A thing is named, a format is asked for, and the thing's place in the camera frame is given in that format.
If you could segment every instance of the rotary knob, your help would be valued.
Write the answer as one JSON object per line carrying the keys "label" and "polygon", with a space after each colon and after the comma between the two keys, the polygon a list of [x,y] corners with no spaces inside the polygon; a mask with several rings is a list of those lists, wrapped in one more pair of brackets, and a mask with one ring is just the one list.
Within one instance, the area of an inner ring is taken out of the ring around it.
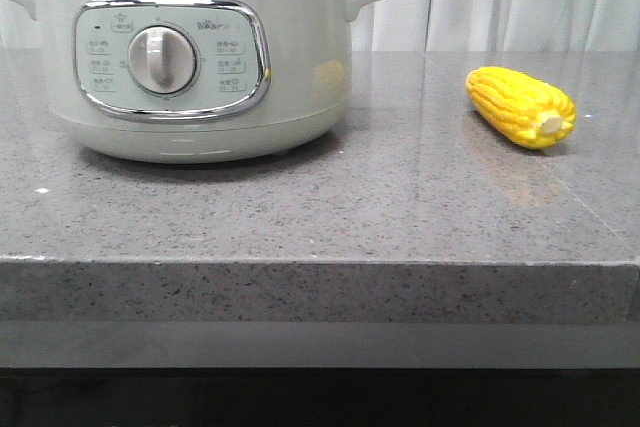
{"label": "rotary knob", "polygon": [[129,44],[129,72],[154,94],[184,89],[196,72],[197,57],[191,42],[169,27],[149,27]]}

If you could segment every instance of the white cooking pot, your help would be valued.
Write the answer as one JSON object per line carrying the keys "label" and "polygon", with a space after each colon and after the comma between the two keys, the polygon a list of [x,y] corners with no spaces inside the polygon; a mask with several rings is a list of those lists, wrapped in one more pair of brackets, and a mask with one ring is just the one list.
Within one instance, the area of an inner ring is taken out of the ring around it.
{"label": "white cooking pot", "polygon": [[351,90],[349,22],[377,0],[13,0],[43,31],[51,110],[82,144],[235,160],[326,132]]}

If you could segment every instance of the control panel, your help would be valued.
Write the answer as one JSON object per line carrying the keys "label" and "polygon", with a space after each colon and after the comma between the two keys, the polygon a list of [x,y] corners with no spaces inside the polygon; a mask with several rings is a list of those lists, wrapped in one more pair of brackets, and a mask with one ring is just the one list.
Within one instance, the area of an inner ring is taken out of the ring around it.
{"label": "control panel", "polygon": [[228,0],[95,0],[75,25],[78,86],[107,114],[206,120],[248,110],[270,81],[258,15]]}

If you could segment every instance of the gray countertop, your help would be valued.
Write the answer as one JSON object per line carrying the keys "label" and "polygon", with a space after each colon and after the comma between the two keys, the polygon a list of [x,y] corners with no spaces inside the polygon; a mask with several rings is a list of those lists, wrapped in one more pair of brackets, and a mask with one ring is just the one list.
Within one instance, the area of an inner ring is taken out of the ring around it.
{"label": "gray countertop", "polygon": [[[502,139],[464,91],[488,64],[563,88],[575,132],[544,152]],[[639,67],[357,53],[328,134],[180,167],[77,145],[39,52],[0,50],[0,319],[637,326]]]}

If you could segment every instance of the yellow corn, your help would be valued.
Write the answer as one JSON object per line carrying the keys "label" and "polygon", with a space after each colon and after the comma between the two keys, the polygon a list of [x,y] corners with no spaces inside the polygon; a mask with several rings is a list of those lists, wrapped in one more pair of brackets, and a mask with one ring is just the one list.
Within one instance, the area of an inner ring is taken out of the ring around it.
{"label": "yellow corn", "polygon": [[573,130],[576,107],[553,85],[504,67],[481,67],[467,76],[478,112],[501,134],[528,149],[544,149]]}

